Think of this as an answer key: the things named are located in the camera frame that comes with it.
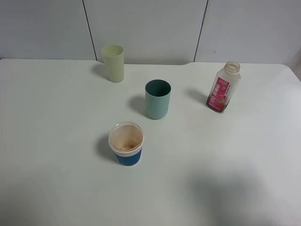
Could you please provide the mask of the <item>clear bottle with pink label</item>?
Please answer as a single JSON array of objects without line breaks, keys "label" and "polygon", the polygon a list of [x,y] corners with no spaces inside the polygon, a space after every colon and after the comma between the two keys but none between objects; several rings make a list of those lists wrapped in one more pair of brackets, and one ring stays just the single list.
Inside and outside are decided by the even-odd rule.
[{"label": "clear bottle with pink label", "polygon": [[206,105],[215,112],[223,113],[240,80],[240,64],[235,61],[228,61],[216,74]]}]

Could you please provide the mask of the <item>blue sleeved paper cup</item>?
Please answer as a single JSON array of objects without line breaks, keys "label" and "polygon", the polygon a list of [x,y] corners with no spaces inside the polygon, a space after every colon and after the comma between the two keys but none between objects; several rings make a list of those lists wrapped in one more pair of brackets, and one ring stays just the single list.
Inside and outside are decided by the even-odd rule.
[{"label": "blue sleeved paper cup", "polygon": [[117,160],[125,166],[137,164],[141,158],[144,133],[133,122],[120,122],[109,133],[108,144]]}]

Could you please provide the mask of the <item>pale yellow plastic cup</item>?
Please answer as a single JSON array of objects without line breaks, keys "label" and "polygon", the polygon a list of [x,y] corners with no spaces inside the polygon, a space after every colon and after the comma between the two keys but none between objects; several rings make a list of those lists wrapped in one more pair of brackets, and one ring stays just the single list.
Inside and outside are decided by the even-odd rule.
[{"label": "pale yellow plastic cup", "polygon": [[124,50],[119,45],[105,46],[101,50],[111,82],[119,83],[124,79]]}]

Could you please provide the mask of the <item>teal plastic cup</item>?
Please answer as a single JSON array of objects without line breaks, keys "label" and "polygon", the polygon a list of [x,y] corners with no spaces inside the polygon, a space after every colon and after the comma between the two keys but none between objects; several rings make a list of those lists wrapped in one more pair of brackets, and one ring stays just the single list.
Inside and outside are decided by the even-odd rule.
[{"label": "teal plastic cup", "polygon": [[171,85],[165,80],[151,80],[145,85],[146,114],[159,120],[168,112]]}]

